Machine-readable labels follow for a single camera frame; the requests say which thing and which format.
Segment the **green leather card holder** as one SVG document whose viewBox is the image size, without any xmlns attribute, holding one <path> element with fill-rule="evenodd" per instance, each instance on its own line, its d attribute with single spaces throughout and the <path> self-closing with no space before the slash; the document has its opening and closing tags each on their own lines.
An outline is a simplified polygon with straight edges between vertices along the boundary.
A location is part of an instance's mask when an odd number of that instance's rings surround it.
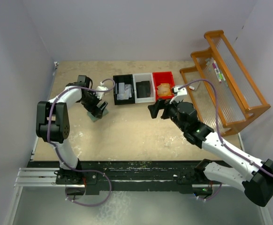
<svg viewBox="0 0 273 225">
<path fill-rule="evenodd" d="M 102 119 L 104 116 L 106 116 L 109 113 L 109 111 L 107 109 L 105 109 L 102 113 L 102 117 L 101 118 L 97 118 L 95 116 L 93 116 L 90 112 L 87 112 L 88 117 L 93 121 L 96 122 L 100 119 Z"/>
</svg>

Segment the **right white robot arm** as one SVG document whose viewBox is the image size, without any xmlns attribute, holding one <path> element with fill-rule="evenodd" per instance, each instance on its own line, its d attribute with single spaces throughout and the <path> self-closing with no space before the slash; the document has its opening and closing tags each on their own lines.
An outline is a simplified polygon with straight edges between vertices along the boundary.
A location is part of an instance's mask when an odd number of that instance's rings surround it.
<svg viewBox="0 0 273 225">
<path fill-rule="evenodd" d="M 211 127 L 197 118 L 192 103 L 159 99 L 148 106 L 151 117 L 163 110 L 162 119 L 170 119 L 193 145 L 220 157 L 228 166 L 203 160 L 196 168 L 199 183 L 217 181 L 234 187 L 254 204 L 265 207 L 273 197 L 273 161 L 263 161 L 221 139 Z"/>
</svg>

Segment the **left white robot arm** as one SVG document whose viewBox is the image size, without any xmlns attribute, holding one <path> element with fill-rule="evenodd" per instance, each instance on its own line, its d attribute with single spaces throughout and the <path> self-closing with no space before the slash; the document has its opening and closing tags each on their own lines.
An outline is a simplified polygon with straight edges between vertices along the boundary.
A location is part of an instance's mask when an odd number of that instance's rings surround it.
<svg viewBox="0 0 273 225">
<path fill-rule="evenodd" d="M 37 104 L 36 134 L 50 144 L 59 160 L 60 167 L 55 172 L 57 179 L 67 183 L 86 182 L 87 171 L 84 171 L 79 158 L 73 152 L 68 140 L 70 122 L 68 110 L 75 103 L 80 103 L 88 116 L 97 121 L 107 112 L 108 103 L 102 101 L 110 89 L 104 82 L 94 88 L 91 78 L 79 75 L 76 82 L 68 83 L 56 97 Z"/>
</svg>

